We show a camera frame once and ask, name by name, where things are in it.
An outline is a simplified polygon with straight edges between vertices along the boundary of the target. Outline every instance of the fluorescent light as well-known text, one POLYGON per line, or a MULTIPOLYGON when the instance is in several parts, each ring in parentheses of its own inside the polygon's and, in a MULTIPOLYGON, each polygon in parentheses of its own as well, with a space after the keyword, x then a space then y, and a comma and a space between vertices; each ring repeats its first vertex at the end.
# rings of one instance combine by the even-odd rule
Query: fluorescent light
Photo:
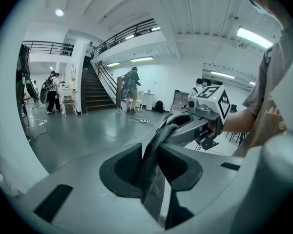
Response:
POLYGON ((272 42, 244 28, 239 28, 238 33, 236 35, 238 37, 242 37, 252 42, 255 42, 266 49, 273 45, 272 42))
POLYGON ((134 38, 134 35, 131 35, 131 36, 129 36, 129 37, 126 37, 125 39, 126 39, 126 40, 129 40, 129 39, 131 39, 131 38, 134 38))
POLYGON ((61 10, 61 9, 57 9, 57 10, 55 11, 55 14, 56 14, 58 17, 62 17, 62 16, 64 15, 64 11, 61 10))
POLYGON ((153 57, 143 57, 138 59, 131 59, 132 62, 142 61, 142 60, 153 60, 153 57))
POLYGON ((219 73, 219 72, 211 71, 210 73, 213 74, 213 75, 223 76, 223 77, 227 77, 227 78, 230 78, 230 79, 234 79, 235 78, 234 76, 226 75, 226 74, 219 73))
POLYGON ((108 67, 113 67, 113 66, 116 66, 116 65, 119 65, 120 63, 119 62, 115 62, 115 63, 111 63, 109 65, 107 65, 108 67))
POLYGON ((156 27, 156 28, 153 28, 152 31, 157 31, 157 30, 160 30, 161 28, 160 27, 156 27))

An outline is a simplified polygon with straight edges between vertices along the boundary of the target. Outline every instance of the black bag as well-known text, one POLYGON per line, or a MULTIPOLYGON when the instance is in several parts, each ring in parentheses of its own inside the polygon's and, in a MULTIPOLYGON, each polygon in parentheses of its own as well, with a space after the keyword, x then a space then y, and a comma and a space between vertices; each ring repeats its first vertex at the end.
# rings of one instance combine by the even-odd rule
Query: black bag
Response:
POLYGON ((158 100, 155 104, 155 107, 153 108, 154 111, 162 113, 164 112, 163 103, 161 100, 158 100))

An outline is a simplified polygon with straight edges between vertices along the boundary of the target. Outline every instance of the epoxy floor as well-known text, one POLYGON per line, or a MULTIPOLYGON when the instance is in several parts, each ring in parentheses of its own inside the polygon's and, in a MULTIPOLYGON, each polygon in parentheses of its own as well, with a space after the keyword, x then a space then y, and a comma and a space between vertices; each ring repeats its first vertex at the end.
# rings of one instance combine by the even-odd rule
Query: epoxy floor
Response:
MULTIPOLYGON (((28 104, 26 108, 31 136, 36 138, 48 130, 48 133, 39 136, 36 141, 32 140, 30 145, 49 173, 74 158, 99 152, 102 148, 117 148, 152 129, 152 126, 148 124, 132 121, 125 113, 117 113, 116 108, 92 111, 80 116, 75 116, 67 108, 65 118, 61 112, 54 111, 53 114, 48 115, 45 106, 35 102, 28 104), (41 121, 35 119, 48 122, 46 125, 38 126, 41 121)), ((155 128, 163 122, 165 117, 145 109, 133 116, 149 119, 155 128)))

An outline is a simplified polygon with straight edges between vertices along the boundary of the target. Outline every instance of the stair railing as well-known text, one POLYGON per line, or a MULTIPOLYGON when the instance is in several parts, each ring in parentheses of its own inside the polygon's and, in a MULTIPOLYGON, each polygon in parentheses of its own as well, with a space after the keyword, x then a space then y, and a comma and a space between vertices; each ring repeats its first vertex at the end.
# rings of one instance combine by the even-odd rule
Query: stair railing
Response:
POLYGON ((102 77, 108 86, 110 87, 111 91, 115 95, 115 104, 117 108, 121 107, 121 90, 122 90, 122 78, 117 77, 117 82, 113 79, 110 73, 106 70, 106 68, 102 65, 102 61, 99 61, 95 64, 97 67, 98 77, 99 79, 102 77))

